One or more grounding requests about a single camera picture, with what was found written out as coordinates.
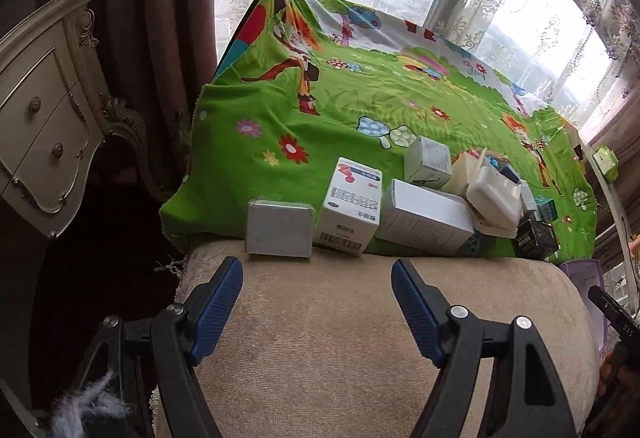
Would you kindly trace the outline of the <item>grey text box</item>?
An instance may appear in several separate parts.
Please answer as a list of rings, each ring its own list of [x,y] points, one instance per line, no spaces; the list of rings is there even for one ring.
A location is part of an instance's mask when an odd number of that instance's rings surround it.
[[[248,203],[245,250],[250,255],[309,259],[313,241],[311,205],[269,199]]]

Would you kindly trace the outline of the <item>long white carton box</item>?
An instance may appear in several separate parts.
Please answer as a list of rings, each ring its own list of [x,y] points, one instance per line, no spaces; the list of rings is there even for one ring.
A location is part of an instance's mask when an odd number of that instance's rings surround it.
[[[474,234],[471,210],[461,198],[393,179],[384,192],[377,239],[452,256]]]

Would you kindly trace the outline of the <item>purple white cardboard box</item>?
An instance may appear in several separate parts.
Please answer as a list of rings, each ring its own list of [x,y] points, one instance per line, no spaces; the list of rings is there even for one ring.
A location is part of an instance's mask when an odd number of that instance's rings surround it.
[[[563,262],[559,268],[574,284],[591,319],[591,328],[596,345],[603,359],[606,354],[608,341],[608,319],[603,312],[590,300],[588,291],[593,286],[604,288],[603,273],[598,259],[588,258]]]

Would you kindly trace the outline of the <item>black small box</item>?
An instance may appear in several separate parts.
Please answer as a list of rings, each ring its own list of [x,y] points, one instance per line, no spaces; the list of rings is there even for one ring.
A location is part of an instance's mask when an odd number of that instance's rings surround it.
[[[530,260],[547,259],[559,249],[552,225],[535,219],[527,219],[518,226],[512,246],[516,257]]]

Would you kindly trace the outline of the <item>teal small box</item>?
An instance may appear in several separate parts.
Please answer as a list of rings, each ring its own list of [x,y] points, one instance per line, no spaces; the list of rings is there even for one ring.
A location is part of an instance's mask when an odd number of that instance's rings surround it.
[[[558,211],[552,198],[537,196],[535,198],[537,216],[544,223],[552,223],[558,219]]]

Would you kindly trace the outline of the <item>white curved shelf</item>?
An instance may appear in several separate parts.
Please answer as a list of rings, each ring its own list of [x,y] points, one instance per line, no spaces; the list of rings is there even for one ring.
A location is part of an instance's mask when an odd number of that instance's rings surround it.
[[[608,183],[608,181],[606,181],[605,175],[602,173],[597,161],[594,159],[594,150],[585,141],[580,141],[580,146],[582,146],[582,151],[584,152],[586,161],[588,161],[588,164],[600,185],[604,200],[606,205],[608,205],[608,211],[610,212],[613,220],[612,225],[597,234],[596,247],[602,247],[603,244],[608,239],[612,239],[615,234],[616,241],[620,247],[622,259],[620,259],[619,262],[615,262],[610,270],[613,270],[618,265],[623,266],[624,273],[622,276],[625,279],[627,286],[627,303],[625,308],[631,314],[631,317],[637,317],[639,313],[639,268],[638,260],[634,257],[629,246],[631,225],[627,219],[626,211],[623,209],[623,204],[617,196],[615,187],[613,187],[612,183]]]

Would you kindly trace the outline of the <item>green tissue pack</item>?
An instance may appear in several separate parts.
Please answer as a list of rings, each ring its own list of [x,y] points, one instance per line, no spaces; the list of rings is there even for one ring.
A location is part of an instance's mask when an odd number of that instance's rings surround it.
[[[618,159],[608,146],[599,146],[593,152],[593,159],[606,182],[613,183],[618,178]]]

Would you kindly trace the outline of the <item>white plastic case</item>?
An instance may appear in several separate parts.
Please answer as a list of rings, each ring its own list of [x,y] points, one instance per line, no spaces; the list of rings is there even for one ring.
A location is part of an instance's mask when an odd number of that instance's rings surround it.
[[[487,236],[514,239],[523,214],[521,185],[494,167],[484,166],[472,176],[465,199],[476,212],[474,228],[477,231]]]

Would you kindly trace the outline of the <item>white red blue medicine box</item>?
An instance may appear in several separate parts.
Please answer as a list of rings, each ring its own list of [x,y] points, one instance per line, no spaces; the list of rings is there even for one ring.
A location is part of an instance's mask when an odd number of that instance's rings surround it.
[[[361,255],[380,223],[382,172],[340,157],[322,203],[314,242]]]

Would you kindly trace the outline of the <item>white cube box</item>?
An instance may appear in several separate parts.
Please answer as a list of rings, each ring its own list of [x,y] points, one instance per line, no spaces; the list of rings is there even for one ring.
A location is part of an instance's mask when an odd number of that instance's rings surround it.
[[[449,147],[419,135],[404,155],[404,180],[417,187],[439,190],[451,179]]]

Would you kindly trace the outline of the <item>cream ornate nightstand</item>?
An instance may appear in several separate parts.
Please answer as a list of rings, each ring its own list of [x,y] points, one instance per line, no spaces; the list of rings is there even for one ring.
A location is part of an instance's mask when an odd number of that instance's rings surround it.
[[[108,91],[91,0],[51,0],[1,39],[1,197],[55,239],[74,220],[110,135],[146,165],[142,117]]]

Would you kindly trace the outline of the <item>green cartoon print cloth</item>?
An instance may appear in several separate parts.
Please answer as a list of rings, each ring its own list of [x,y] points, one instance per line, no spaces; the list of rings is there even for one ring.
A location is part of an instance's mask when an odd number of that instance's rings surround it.
[[[566,120],[433,31],[345,0],[252,2],[196,102],[164,233],[187,250],[242,237],[255,198],[320,207],[343,157],[401,178],[421,135],[506,161],[554,204],[552,260],[591,256],[596,201]]]

